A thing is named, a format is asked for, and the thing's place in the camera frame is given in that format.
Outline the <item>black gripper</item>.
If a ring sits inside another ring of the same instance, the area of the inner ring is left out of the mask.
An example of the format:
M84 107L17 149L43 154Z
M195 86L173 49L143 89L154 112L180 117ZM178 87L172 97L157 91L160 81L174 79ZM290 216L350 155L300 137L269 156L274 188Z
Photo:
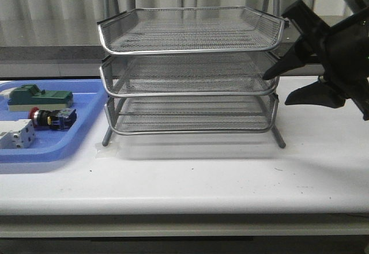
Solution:
M283 16L301 36L262 78L270 80L319 60L324 72L317 82L291 92L285 105L341 108L351 99L368 120L368 8L333 26L302 0L289 6Z

